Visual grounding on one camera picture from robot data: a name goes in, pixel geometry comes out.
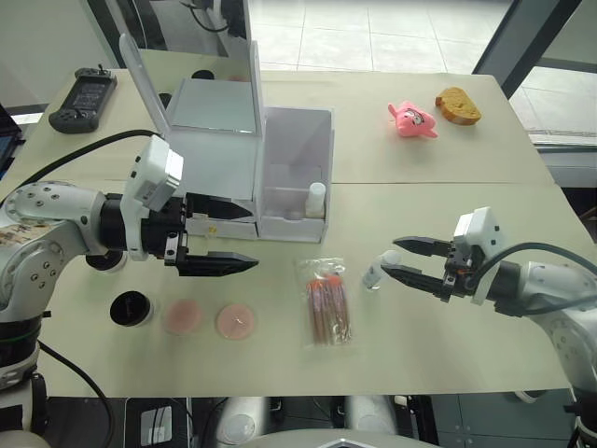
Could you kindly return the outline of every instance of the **tiled floor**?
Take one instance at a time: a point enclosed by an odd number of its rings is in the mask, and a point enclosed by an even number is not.
[[[249,0],[265,70],[471,73],[509,0]],[[597,75],[536,67],[510,103],[536,133],[597,133]]]

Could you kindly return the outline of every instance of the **plastic bag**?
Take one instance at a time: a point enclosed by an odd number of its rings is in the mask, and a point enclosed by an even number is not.
[[[352,339],[344,270],[343,259],[305,259],[297,263],[310,339],[316,345],[344,345]]]

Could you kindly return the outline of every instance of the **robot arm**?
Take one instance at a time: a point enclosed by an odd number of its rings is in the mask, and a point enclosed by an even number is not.
[[[427,257],[446,259],[444,275],[435,278],[402,265],[382,265],[408,287],[430,292],[442,301],[451,295],[472,296],[472,302],[493,301],[497,313],[528,316],[551,339],[572,385],[583,440],[597,444],[597,274],[547,263],[524,265],[502,261],[517,250],[557,250],[593,270],[576,254],[543,244],[505,249],[503,230],[489,207],[460,217],[452,241],[405,237],[394,241]]]
[[[257,265],[234,253],[189,255],[192,201],[172,197],[182,164],[154,136],[136,158],[123,195],[38,182],[6,198],[0,208],[0,431],[5,424],[36,432],[43,426],[25,404],[32,402],[41,377],[35,373],[37,335],[56,281],[74,257],[117,264],[124,251],[139,260],[153,255],[192,276],[228,275]],[[8,404],[18,424],[2,413]]]

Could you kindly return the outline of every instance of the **open lid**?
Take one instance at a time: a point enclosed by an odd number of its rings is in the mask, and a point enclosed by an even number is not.
[[[151,84],[137,44],[134,43],[129,35],[122,33],[118,45],[122,59],[124,59],[124,63],[131,72],[132,80],[146,105],[149,117],[151,117],[159,133],[168,135],[170,133],[170,123],[166,118],[166,110]]]

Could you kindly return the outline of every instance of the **white table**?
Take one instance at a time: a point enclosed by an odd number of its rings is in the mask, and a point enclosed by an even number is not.
[[[119,182],[78,183],[118,192]],[[259,259],[225,278],[181,278],[151,259],[130,261],[105,275],[76,259],[61,276],[40,339],[72,359],[108,396],[288,396],[493,392],[565,387],[548,337],[527,319],[505,317],[486,302],[449,304],[387,280],[378,293],[360,286],[373,257],[406,235],[450,239],[458,217],[490,205],[512,244],[562,245],[597,259],[595,245],[555,186],[334,185],[330,229],[322,245],[211,240],[209,249]],[[380,216],[380,210],[386,214]],[[192,252],[205,240],[191,239]],[[346,348],[305,348],[306,315],[293,262],[344,257],[354,342]],[[526,252],[518,262],[562,262]],[[404,256],[404,263],[442,275],[443,260]],[[111,301],[136,289],[161,307],[196,299],[203,321],[196,333],[166,333],[160,319],[126,329],[109,319]],[[254,334],[231,342],[215,330],[227,304],[250,306]],[[73,373],[42,355],[50,395],[92,396]]]
[[[45,114],[3,179],[2,192],[7,193],[33,171],[99,138],[129,129],[155,129],[128,71],[117,70],[116,74],[118,86],[100,128],[80,135],[57,133]],[[169,85],[168,79],[163,73],[156,75],[156,82],[164,86]],[[477,103],[483,119],[476,125],[458,126],[438,114],[435,96],[452,85],[463,87]],[[64,86],[48,111],[59,108],[70,87]],[[266,105],[334,108],[334,183],[553,185],[548,169],[492,77],[264,72],[263,91]],[[397,136],[387,103],[405,99],[435,113],[439,138]],[[145,141],[143,137],[134,138],[99,149],[84,161],[69,163],[53,178],[125,179]]]

